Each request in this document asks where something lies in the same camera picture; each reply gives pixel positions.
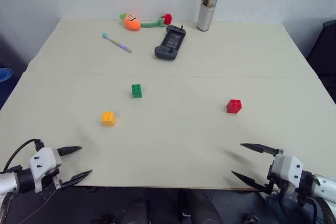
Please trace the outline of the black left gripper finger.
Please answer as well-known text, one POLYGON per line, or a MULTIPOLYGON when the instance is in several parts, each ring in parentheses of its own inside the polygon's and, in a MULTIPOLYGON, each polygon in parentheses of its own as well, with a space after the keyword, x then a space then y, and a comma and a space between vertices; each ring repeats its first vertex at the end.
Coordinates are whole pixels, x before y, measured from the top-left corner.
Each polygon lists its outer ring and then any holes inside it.
POLYGON ((57 152, 59 154, 59 156, 65 156, 65 155, 69 155, 71 153, 74 153, 78 150, 82 149, 81 146, 66 146, 66 147, 61 147, 57 149, 57 152))
POLYGON ((79 182, 81 182, 83 179, 85 179, 90 173, 92 172, 92 170, 88 170, 85 172, 82 172, 80 174, 77 174, 75 176, 72 176, 70 180, 66 181, 66 182, 61 182, 61 189, 65 189, 71 186, 74 186, 76 184, 78 184, 79 182))

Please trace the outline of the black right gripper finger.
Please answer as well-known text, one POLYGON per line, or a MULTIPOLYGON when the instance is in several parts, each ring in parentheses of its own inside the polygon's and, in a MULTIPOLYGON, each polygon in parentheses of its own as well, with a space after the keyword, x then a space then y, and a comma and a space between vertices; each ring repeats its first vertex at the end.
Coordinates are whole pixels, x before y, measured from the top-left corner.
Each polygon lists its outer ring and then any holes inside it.
POLYGON ((243 181, 246 185, 262 192, 262 193, 265 193, 267 195, 271 195, 272 191, 273 191, 273 188, 274 188, 274 182, 271 180, 268 184, 265 184, 264 186, 263 185, 260 185, 258 183, 255 182, 254 179, 252 178, 249 178, 245 175, 242 175, 240 173, 237 173, 237 172, 234 172, 232 171, 232 173, 238 177, 241 181, 243 181))
POLYGON ((246 147, 255 152, 268 153, 271 154, 272 156, 276 156, 278 154, 278 149, 271 148, 261 144, 242 143, 241 146, 246 147))

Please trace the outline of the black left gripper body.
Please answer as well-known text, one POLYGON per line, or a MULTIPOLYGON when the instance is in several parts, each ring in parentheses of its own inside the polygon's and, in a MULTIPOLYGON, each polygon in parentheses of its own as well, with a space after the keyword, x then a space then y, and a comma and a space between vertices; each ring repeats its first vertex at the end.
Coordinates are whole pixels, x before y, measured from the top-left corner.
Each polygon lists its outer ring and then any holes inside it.
POLYGON ((47 200, 55 191, 62 188, 62 182, 58 178, 59 169, 55 169, 51 174, 42 178, 42 190, 38 193, 42 200, 47 200))

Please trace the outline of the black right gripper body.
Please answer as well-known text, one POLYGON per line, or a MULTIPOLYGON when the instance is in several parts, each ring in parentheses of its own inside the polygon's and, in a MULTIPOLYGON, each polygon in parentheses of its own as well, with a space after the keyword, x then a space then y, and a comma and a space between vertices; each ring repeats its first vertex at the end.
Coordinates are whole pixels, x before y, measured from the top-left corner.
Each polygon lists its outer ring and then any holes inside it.
POLYGON ((274 185, 276 185, 278 187, 278 193, 283 197, 289 187, 289 183, 281 178, 282 166, 285 161, 284 150, 277 149, 277 153, 274 154, 274 157, 275 159, 270 165, 267 175, 267 179, 269 180, 268 187, 270 192, 272 192, 274 185))

